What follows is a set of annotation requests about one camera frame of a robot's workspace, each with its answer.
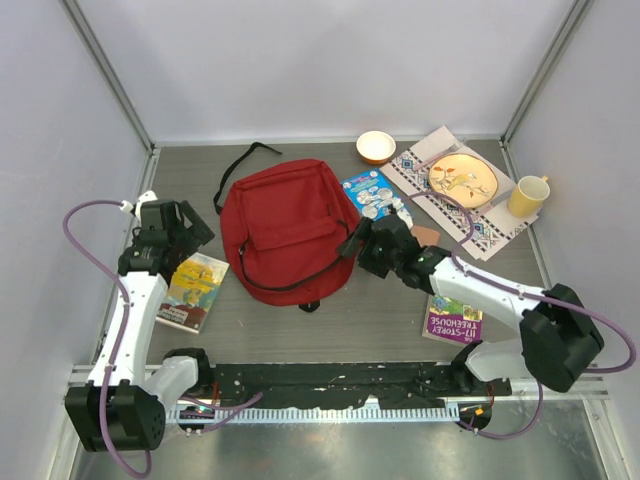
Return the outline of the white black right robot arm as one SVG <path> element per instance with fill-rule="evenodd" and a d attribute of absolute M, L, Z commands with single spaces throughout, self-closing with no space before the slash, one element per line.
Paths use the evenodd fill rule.
<path fill-rule="evenodd" d="M 467 304 L 516 332 L 507 341 L 474 342 L 454 359 L 451 380 L 462 394 L 506 378 L 533 378 L 565 393 L 604 347 L 572 289 L 543 290 L 477 270 L 441 247 L 421 245 L 396 215 L 362 218 L 337 252 L 380 278 L 394 272 L 408 287 Z"/>

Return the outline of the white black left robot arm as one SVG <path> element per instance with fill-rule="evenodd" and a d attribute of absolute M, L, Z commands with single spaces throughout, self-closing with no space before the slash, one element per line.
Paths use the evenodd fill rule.
<path fill-rule="evenodd" d="M 118 206 L 139 224 L 117 269 L 102 269 L 118 289 L 116 306 L 89 377 L 65 397 L 67 414 L 89 452 L 156 449 L 167 411 L 184 394 L 205 397 L 213 385 L 201 348 L 172 350 L 158 370 L 146 372 L 156 316 L 171 278 L 213 239 L 213 231 L 188 202 L 159 200 L 151 191 Z"/>

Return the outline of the red student backpack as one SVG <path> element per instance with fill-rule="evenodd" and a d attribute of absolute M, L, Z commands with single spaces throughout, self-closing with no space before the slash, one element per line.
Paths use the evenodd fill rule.
<path fill-rule="evenodd" d="M 337 249 L 354 233 L 359 213 L 318 159 L 281 162 L 232 181 L 261 146 L 252 143 L 227 168 L 212 199 L 224 253 L 254 299 L 313 313 L 352 274 L 353 259 Z"/>

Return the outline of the blue comic book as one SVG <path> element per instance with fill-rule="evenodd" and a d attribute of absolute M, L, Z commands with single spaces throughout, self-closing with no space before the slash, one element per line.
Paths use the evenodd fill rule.
<path fill-rule="evenodd" d="M 381 203 L 385 200 L 396 197 L 402 201 L 399 194 L 379 169 L 368 170 L 348 178 L 342 182 L 342 187 L 359 213 L 371 220 L 379 220 L 385 217 L 380 211 Z M 412 216 L 405 204 L 404 209 L 405 213 L 399 218 L 411 229 L 413 227 Z"/>

